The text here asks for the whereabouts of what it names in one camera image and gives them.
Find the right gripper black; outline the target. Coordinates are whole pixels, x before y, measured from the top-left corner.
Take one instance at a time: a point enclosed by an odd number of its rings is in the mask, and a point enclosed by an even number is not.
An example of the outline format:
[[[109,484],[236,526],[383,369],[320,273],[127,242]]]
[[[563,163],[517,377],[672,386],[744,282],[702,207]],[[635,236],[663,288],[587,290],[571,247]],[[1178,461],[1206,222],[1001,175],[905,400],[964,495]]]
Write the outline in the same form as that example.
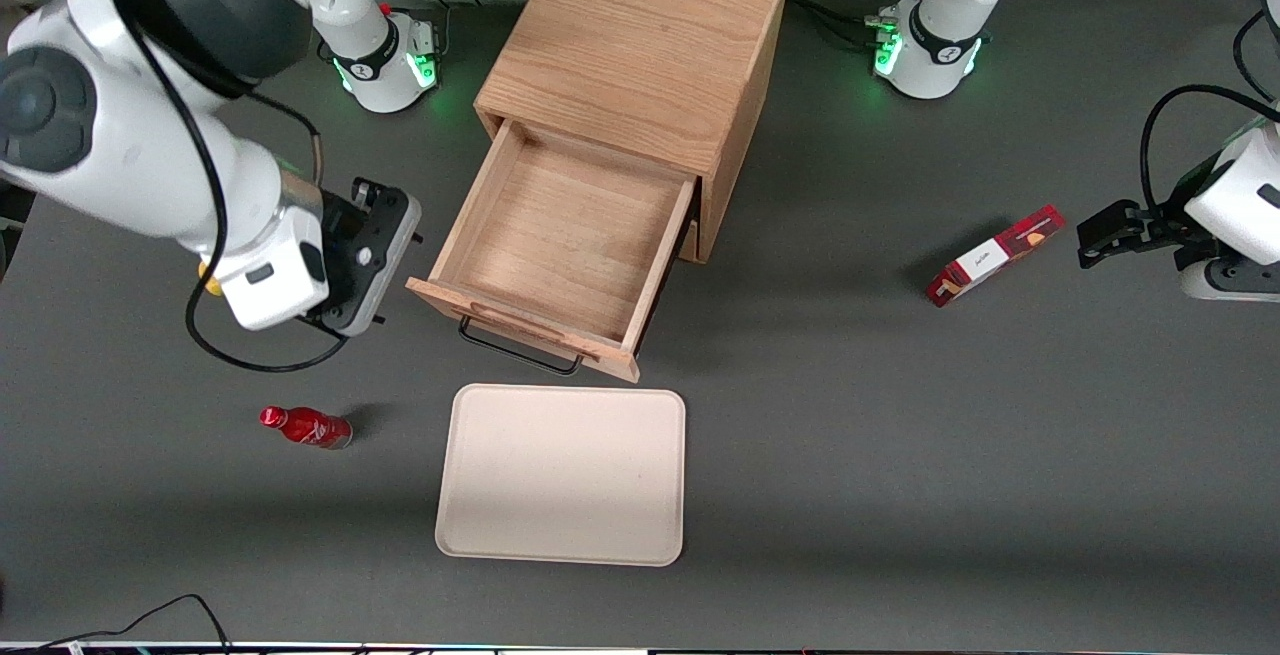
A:
[[[305,313],[307,322],[339,336],[358,336],[381,322],[379,308],[422,216],[419,200],[355,178],[351,201],[321,191],[323,264],[329,294]]]

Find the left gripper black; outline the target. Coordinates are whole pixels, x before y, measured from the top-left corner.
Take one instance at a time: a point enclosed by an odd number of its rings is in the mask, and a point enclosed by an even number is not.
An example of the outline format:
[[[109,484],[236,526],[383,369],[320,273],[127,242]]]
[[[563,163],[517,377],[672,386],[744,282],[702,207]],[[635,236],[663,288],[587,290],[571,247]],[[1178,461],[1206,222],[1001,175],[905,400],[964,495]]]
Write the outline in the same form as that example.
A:
[[[1120,234],[1103,237],[1094,232]],[[1203,226],[1164,217],[1161,209],[1142,209],[1133,200],[1117,200],[1094,212],[1088,217],[1088,232],[1076,232],[1076,264],[1082,269],[1096,267],[1102,260],[1128,251],[1146,255],[1171,248],[1178,272],[1217,258],[1217,239]]]

